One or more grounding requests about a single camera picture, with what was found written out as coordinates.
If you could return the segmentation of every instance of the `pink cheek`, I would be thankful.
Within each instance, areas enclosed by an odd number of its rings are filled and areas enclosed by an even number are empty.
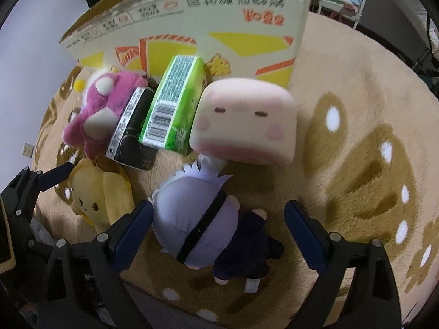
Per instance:
[[[285,139],[285,133],[280,125],[271,125],[265,131],[265,136],[272,141],[282,141]]]
[[[210,128],[210,120],[207,116],[200,116],[195,122],[195,129],[198,131],[206,131]]]

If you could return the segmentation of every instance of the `pink plush toy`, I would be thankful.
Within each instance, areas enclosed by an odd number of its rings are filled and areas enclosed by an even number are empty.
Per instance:
[[[117,121],[136,87],[147,87],[148,79],[133,72],[97,73],[91,77],[81,112],[63,132],[69,146],[84,144],[84,152],[93,159],[104,151]]]

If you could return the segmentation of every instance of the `fluffy rug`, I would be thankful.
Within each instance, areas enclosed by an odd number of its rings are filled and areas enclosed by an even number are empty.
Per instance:
[[[51,102],[35,154],[35,169],[77,163],[81,149],[66,146],[63,128],[80,102],[76,68]],[[439,259],[439,103],[397,57],[349,27],[310,13],[290,87],[299,105],[296,156],[287,167],[229,162],[226,191],[245,208],[268,213],[267,232],[285,244],[281,260],[258,293],[244,279],[217,285],[210,268],[193,271],[160,253],[152,231],[122,277],[159,300],[229,328],[284,328],[317,275],[307,268],[283,223],[287,201],[299,199],[326,230],[348,240],[380,238],[392,261],[402,315],[409,321],[437,282]],[[135,200],[151,195],[186,158],[160,152],[151,171],[127,169]],[[73,214],[61,184],[41,194],[37,216],[56,238],[70,242],[96,233]],[[348,271],[328,321],[341,311]]]

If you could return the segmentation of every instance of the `plush tag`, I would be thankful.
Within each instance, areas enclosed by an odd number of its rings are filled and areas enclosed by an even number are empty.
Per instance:
[[[256,293],[259,288],[259,282],[261,282],[261,279],[251,279],[247,278],[245,281],[245,293]]]

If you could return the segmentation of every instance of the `green box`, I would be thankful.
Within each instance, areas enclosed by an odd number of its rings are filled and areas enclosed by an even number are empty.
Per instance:
[[[200,57],[172,57],[143,123],[139,142],[186,156],[190,129],[206,85]]]

